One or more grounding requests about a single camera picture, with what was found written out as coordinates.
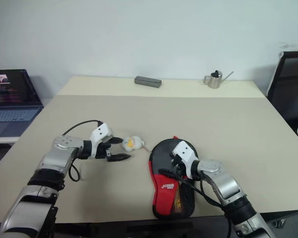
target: silver robot arm segment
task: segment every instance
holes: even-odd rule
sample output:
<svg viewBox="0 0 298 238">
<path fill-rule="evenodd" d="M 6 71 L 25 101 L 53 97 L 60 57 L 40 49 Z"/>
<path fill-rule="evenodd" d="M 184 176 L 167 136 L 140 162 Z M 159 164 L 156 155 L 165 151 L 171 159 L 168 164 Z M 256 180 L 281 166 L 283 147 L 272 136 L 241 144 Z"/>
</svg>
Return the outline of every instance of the silver robot arm segment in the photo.
<svg viewBox="0 0 298 238">
<path fill-rule="evenodd" d="M 59 191 L 65 187 L 64 178 L 73 160 L 95 157 L 98 145 L 110 136 L 110 128 L 103 123 L 93 131 L 90 140 L 67 135 L 57 137 L 6 214 L 0 238 L 48 237 L 53 232 L 58 210 L 54 204 Z"/>
<path fill-rule="evenodd" d="M 185 141 L 179 142 L 172 154 L 174 159 L 181 160 L 185 165 L 188 178 L 200 180 L 201 183 L 205 180 L 212 186 L 222 205 L 222 210 L 231 219 L 233 228 L 239 237 L 276 238 L 221 162 L 214 160 L 199 161 Z"/>
</svg>

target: floor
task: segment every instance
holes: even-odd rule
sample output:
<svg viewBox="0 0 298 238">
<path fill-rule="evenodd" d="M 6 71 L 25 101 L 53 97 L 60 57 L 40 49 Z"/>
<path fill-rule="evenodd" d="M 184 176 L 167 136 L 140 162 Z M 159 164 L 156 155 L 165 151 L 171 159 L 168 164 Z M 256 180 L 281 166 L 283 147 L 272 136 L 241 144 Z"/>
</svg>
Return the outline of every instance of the floor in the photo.
<svg viewBox="0 0 298 238">
<path fill-rule="evenodd" d="M 0 145 L 0 160 L 10 146 Z M 282 229 L 269 224 L 277 238 L 298 238 L 298 214 L 288 217 Z M 91 224 L 88 226 L 96 238 L 224 238 L 227 233 L 227 221 L 224 217 L 199 217 L 175 222 L 137 221 Z M 71 238 L 79 235 L 56 233 L 56 238 Z"/>
</svg>

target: table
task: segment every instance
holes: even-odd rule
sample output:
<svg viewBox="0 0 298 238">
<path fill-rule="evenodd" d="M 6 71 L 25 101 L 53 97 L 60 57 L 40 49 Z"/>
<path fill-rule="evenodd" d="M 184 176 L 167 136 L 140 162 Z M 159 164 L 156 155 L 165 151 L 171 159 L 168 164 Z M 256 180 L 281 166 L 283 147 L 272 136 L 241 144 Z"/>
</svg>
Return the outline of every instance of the table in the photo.
<svg viewBox="0 0 298 238">
<path fill-rule="evenodd" d="M 19 137 L 0 137 L 0 144 L 14 144 Z"/>
<path fill-rule="evenodd" d="M 258 212 L 298 210 L 298 137 L 253 82 L 227 81 L 214 90 L 199 81 L 164 80 L 156 89 L 132 79 L 74 77 L 0 162 L 0 221 L 53 139 L 88 119 L 105 121 L 115 136 L 138 135 L 149 149 L 177 135 L 200 158 L 221 160 Z M 70 135 L 88 139 L 95 127 L 88 123 Z M 116 145 L 112 152 L 122 149 Z M 149 152 L 130 154 L 123 162 L 75 162 L 82 181 L 66 177 L 56 222 L 154 219 Z M 215 198 L 209 186 L 205 190 Z M 221 214 L 196 195 L 192 216 Z"/>
</svg>

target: laptop keyboard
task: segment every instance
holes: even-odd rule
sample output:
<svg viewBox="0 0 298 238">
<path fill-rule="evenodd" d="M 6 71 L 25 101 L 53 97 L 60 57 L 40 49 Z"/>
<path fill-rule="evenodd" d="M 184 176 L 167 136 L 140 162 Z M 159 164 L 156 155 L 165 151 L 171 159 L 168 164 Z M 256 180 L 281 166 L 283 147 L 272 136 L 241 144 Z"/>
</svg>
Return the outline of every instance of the laptop keyboard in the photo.
<svg viewBox="0 0 298 238">
<path fill-rule="evenodd" d="M 30 121 L 38 111 L 38 109 L 0 110 L 0 121 Z"/>
</svg>

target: laptop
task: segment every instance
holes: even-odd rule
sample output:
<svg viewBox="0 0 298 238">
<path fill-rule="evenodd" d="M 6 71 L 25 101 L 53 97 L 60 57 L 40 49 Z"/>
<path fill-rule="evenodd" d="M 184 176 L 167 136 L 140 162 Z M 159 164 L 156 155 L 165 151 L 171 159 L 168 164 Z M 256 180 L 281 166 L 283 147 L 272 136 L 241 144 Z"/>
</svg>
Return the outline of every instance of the laptop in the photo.
<svg viewBox="0 0 298 238">
<path fill-rule="evenodd" d="M 43 109 L 25 69 L 0 70 L 0 137 L 18 137 Z"/>
</svg>

